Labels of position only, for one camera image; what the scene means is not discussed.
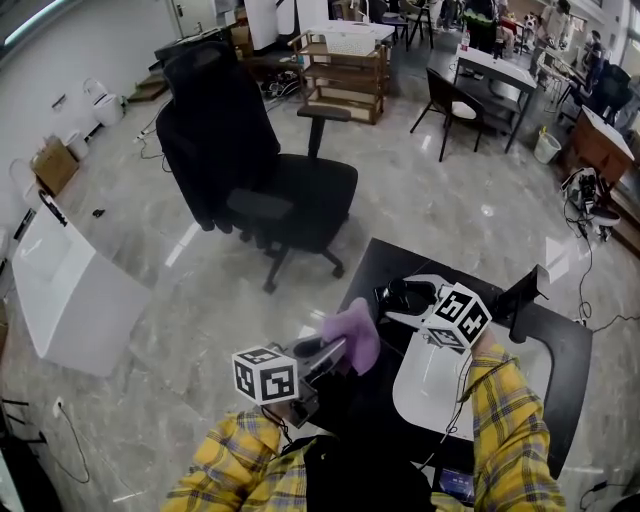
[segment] desk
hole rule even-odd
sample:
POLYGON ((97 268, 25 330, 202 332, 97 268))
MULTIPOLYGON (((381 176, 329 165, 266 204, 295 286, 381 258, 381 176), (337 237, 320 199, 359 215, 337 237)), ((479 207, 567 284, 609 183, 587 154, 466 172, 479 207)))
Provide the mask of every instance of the desk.
MULTIPOLYGON (((414 273, 436 274, 449 282, 460 282, 477 293, 485 303, 491 303, 502 293, 500 288, 490 283, 374 238, 360 261, 341 310, 346 309, 355 298, 364 297, 374 317, 377 317, 373 289, 386 285, 393 278, 414 273)), ((526 324, 527 335, 545 343, 553 359, 544 420, 551 433, 549 469, 551 475, 557 478, 571 447, 582 410, 593 333, 537 304, 531 304, 520 315, 520 320, 526 324)), ((442 435, 411 425, 396 411, 392 398, 393 383, 412 330, 395 322, 387 326, 391 326, 391 329, 379 328, 385 341, 382 353, 374 368, 360 378, 363 386, 352 400, 355 406, 351 418, 362 426, 362 436, 378 443, 380 439, 388 440, 398 453, 414 462, 424 462, 442 435)), ((473 443, 447 438, 432 459, 432 465, 440 464, 471 473, 473 443)))
POLYGON ((582 107, 569 144, 562 150, 567 174, 585 162, 607 182, 610 191, 634 161, 627 143, 613 126, 582 107))
POLYGON ((520 124, 522 123, 522 119, 529 109, 529 105, 531 104, 531 100, 533 99, 533 93, 536 91, 538 85, 536 84, 535 80, 531 78, 531 75, 528 71, 519 68, 515 64, 507 62, 503 59, 494 59, 493 56, 489 55, 488 53, 481 52, 480 50, 468 48, 465 51, 461 49, 460 45, 458 45, 456 57, 458 58, 458 65, 456 66, 456 77, 453 82, 454 84, 457 85, 460 66, 463 66, 465 68, 483 73, 485 75, 485 78, 504 82, 505 84, 515 87, 520 91, 518 99, 514 101, 508 98, 496 97, 491 93, 491 91, 489 91, 488 87, 484 88, 488 93, 485 94, 484 91, 477 86, 473 86, 472 88, 463 85, 460 86, 462 90, 471 94, 471 96, 475 97, 478 101, 480 101, 480 103, 489 103, 494 107, 497 106, 500 109, 510 112, 509 120, 493 116, 491 114, 491 108, 487 108, 487 115, 485 116, 485 122, 488 125, 491 125, 498 130, 511 133, 509 142, 507 143, 507 147, 504 151, 505 153, 508 153, 509 149, 511 148, 511 144, 513 143, 513 140, 518 133, 518 129, 520 128, 520 124), (523 94, 527 95, 524 107, 521 105, 523 94), (518 117, 515 126, 513 126, 514 116, 518 117))

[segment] wooden shelf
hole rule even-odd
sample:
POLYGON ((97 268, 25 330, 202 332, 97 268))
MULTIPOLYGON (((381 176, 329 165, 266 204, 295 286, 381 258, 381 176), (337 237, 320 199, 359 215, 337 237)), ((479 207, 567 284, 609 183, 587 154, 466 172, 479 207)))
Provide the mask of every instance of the wooden shelf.
POLYGON ((326 43, 313 39, 305 32, 289 43, 300 65, 300 86, 307 91, 305 103, 343 108, 354 121, 376 124, 388 83, 386 47, 369 55, 344 55, 330 53, 326 43))
POLYGON ((304 70, 304 74, 311 78, 326 78, 336 82, 374 83, 378 79, 374 73, 367 73, 362 68, 319 62, 311 64, 304 70))
POLYGON ((314 57, 353 57, 355 59, 375 59, 378 56, 376 50, 372 51, 369 55, 348 55, 344 53, 329 53, 326 43, 309 43, 302 50, 300 55, 314 57))

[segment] black chair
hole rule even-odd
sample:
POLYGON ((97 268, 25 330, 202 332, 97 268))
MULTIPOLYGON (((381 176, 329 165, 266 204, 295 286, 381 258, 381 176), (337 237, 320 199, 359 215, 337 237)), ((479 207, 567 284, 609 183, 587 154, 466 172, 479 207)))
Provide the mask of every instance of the black chair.
POLYGON ((190 49, 164 72, 174 100, 158 116, 158 138, 202 229, 254 238, 274 258, 268 293, 289 249, 322 254, 342 277, 328 247, 348 218, 358 172, 317 155, 325 121, 351 114, 302 107, 298 116, 313 120, 309 156, 281 154, 258 85, 226 45, 190 49))
POLYGON ((449 128, 451 128, 451 123, 453 123, 454 119, 472 124, 478 128, 478 138, 476 139, 476 146, 473 149, 473 152, 477 153, 480 137, 482 136, 482 128, 484 127, 484 107, 478 100, 466 92, 461 91, 448 80, 445 80, 437 71, 427 68, 427 78, 429 80, 429 95, 431 100, 422 111, 422 114, 420 114, 416 124, 411 128, 410 133, 415 131, 420 121, 422 121, 422 118, 433 105, 436 107, 433 110, 434 112, 445 115, 444 139, 442 140, 440 159, 438 161, 442 162, 444 148, 447 144, 447 137, 449 136, 449 128))
MULTIPOLYGON (((580 90, 580 86, 572 88, 569 95, 578 108, 585 105, 605 119, 607 123, 613 125, 618 111, 631 100, 630 80, 631 77, 620 66, 605 63, 600 78, 590 95, 585 95, 580 90), (607 108, 609 108, 609 112, 605 118, 604 114, 607 108)), ((566 118, 574 123, 577 122, 577 116, 574 117, 562 111, 558 118, 559 120, 566 118)))

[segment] wire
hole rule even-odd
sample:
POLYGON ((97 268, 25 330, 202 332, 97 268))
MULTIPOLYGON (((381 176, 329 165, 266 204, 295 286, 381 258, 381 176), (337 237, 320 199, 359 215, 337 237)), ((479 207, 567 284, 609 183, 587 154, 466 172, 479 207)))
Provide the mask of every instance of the wire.
MULTIPOLYGON (((155 123, 156 119, 158 119, 158 116, 160 115, 160 112, 162 112, 162 109, 164 107, 166 107, 169 103, 171 103, 173 101, 173 98, 165 101, 162 106, 158 109, 158 111, 156 112, 156 115, 153 116, 153 119, 151 121, 149 121, 149 124, 147 126, 145 126, 142 130, 140 130, 140 133, 144 133, 147 128, 149 128, 149 126, 151 126, 153 123, 155 123)), ((156 131, 156 128, 154 128, 153 130, 151 130, 149 133, 153 133, 156 131)))
POLYGON ((589 237, 587 236, 587 225, 591 220, 593 220, 594 216, 587 218, 584 212, 580 213, 580 216, 577 219, 572 219, 567 215, 567 204, 569 203, 570 196, 567 194, 567 199, 564 202, 564 207, 562 209, 564 214, 564 220, 567 223, 567 226, 572 231, 572 233, 579 240, 584 238, 587 241, 587 245, 589 246, 589 268, 582 275, 580 279, 580 285, 578 286, 578 297, 580 298, 580 304, 578 304, 578 315, 580 315, 580 321, 586 325, 587 320, 589 320, 593 314, 593 308, 591 307, 591 303, 589 301, 584 300, 584 295, 582 293, 582 286, 584 285, 584 280, 587 277, 587 274, 591 272, 593 269, 593 250, 591 249, 591 242, 589 241, 589 237), (578 226, 578 231, 576 232, 573 229, 573 225, 578 226))
POLYGON ((155 158, 164 157, 164 153, 160 153, 159 155, 153 156, 145 156, 144 150, 147 148, 147 141, 145 139, 140 139, 142 141, 142 148, 140 149, 140 158, 143 160, 153 160, 155 158))
POLYGON ((594 500, 586 507, 582 504, 587 494, 589 494, 590 492, 595 493, 595 492, 601 491, 602 489, 606 489, 607 487, 628 487, 628 484, 610 484, 605 480, 604 482, 600 482, 599 484, 594 485, 591 489, 589 489, 588 491, 585 491, 585 493, 580 498, 580 510, 585 511, 595 503, 595 500, 594 500))
POLYGON ((427 464, 429 464, 429 462, 431 462, 431 459, 433 459, 435 454, 438 452, 438 449, 443 445, 443 443, 445 442, 445 440, 447 439, 449 434, 455 434, 458 431, 458 427, 456 427, 456 423, 458 422, 458 418, 460 418, 460 414, 462 414, 462 407, 464 406, 464 402, 462 402, 459 405, 457 411, 456 411, 456 404, 458 403, 458 397, 461 396, 462 394, 464 394, 464 389, 467 386, 467 377, 469 377, 469 371, 471 370, 471 365, 469 365, 469 367, 467 368, 466 372, 464 371, 464 367, 469 362, 469 359, 471 359, 471 352, 469 352, 469 355, 467 356, 467 359, 465 360, 464 364, 462 365, 462 370, 460 370, 460 375, 458 375, 458 383, 456 385, 456 400, 455 400, 455 402, 453 404, 453 415, 451 416, 451 419, 449 420, 449 424, 447 425, 447 427, 444 430, 444 435, 442 436, 442 439, 440 439, 440 442, 438 443, 436 448, 433 450, 431 455, 429 455, 429 458, 424 462, 424 464, 422 464, 418 468, 419 471, 422 471, 424 468, 427 467, 427 464), (463 373, 464 373, 464 382, 462 383, 462 392, 461 392, 460 391, 460 380, 462 379, 462 374, 463 373))
POLYGON ((608 324, 606 324, 606 325, 603 325, 602 327, 598 327, 597 329, 595 329, 595 330, 593 331, 593 334, 595 334, 595 333, 597 333, 597 332, 600 332, 600 331, 604 331, 605 329, 607 329, 607 328, 611 327, 611 326, 615 323, 615 321, 616 321, 618 318, 620 318, 620 319, 624 320, 625 322, 628 322, 629 320, 636 320, 636 321, 637 321, 637 320, 640 320, 640 315, 639 315, 639 316, 622 316, 622 315, 616 315, 616 316, 613 318, 613 320, 611 320, 611 322, 609 322, 609 323, 608 323, 608 324))
POLYGON ((58 459, 56 459, 56 457, 53 455, 53 453, 51 452, 51 448, 49 448, 49 453, 51 455, 51 458, 54 460, 54 462, 58 465, 58 467, 64 471, 69 478, 71 478, 72 480, 75 480, 76 482, 78 482, 79 484, 88 484, 91 481, 91 475, 89 474, 89 468, 87 467, 87 460, 84 457, 84 453, 82 451, 82 448, 80 447, 80 441, 78 440, 78 435, 76 434, 76 429, 73 428, 73 423, 71 423, 71 419, 69 418, 69 416, 67 415, 67 412, 64 410, 64 408, 62 407, 62 405, 58 404, 58 407, 60 407, 60 411, 62 412, 62 414, 64 415, 64 417, 67 419, 67 422, 69 423, 69 426, 71 427, 71 432, 73 432, 73 437, 76 440, 76 444, 78 445, 78 450, 80 451, 80 456, 82 457, 82 465, 84 466, 84 471, 87 474, 87 477, 84 479, 80 479, 77 478, 75 476, 73 476, 69 470, 67 468, 65 468, 58 459))
MULTIPOLYGON (((589 268, 583 274, 582 279, 580 279, 580 285, 578 286, 578 296, 580 298, 580 304, 578 305, 578 314, 580 315, 580 320, 586 326, 586 321, 589 320, 593 315, 593 308, 591 307, 591 303, 589 301, 584 300, 584 296, 582 294, 582 286, 584 284, 584 280, 587 277, 587 274, 591 272, 591 270, 593 269, 593 249, 591 249, 591 242, 589 242, 589 238, 587 237, 586 227, 587 227, 587 224, 595 218, 595 216, 591 216, 587 218, 583 213, 581 213, 580 217, 578 217, 577 219, 570 218, 567 215, 568 202, 569 202, 569 195, 567 194, 567 199, 564 202, 564 208, 563 208, 564 220, 566 221, 567 226, 569 226, 569 229, 573 232, 576 238, 578 240, 580 238, 584 238, 587 241, 587 245, 589 246, 589 268), (574 224, 578 226, 578 232, 576 232, 576 230, 573 229, 574 224)), ((595 329, 593 331, 593 334, 596 334, 600 331, 604 331, 605 329, 611 327, 618 319, 624 320, 625 322, 628 322, 630 320, 638 321, 640 320, 640 315, 638 316, 616 315, 615 317, 613 317, 613 320, 611 320, 609 323, 595 329)))
POLYGON ((278 416, 276 413, 267 409, 264 405, 261 406, 260 409, 262 409, 262 414, 264 414, 265 418, 267 418, 269 421, 277 425, 282 431, 282 435, 285 437, 288 443, 286 446, 282 448, 282 450, 283 451, 286 450, 290 445, 293 444, 293 440, 289 436, 289 427, 280 416, 278 416))

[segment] person's arm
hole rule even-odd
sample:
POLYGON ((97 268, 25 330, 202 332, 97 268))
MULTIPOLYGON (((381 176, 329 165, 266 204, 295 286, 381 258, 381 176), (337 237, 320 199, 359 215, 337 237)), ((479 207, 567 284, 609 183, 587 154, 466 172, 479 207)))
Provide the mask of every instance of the person's arm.
POLYGON ((515 358, 490 331, 474 346, 469 372, 474 423, 475 505, 480 510, 564 510, 549 474, 549 431, 541 400, 515 358))
POLYGON ((261 412, 221 421, 207 434, 189 474, 167 495, 163 512, 239 510, 278 450, 280 430, 261 412))
POLYGON ((542 10, 542 14, 540 15, 540 26, 544 29, 545 33, 547 32, 547 27, 549 26, 549 19, 551 18, 551 11, 553 7, 548 5, 542 10))

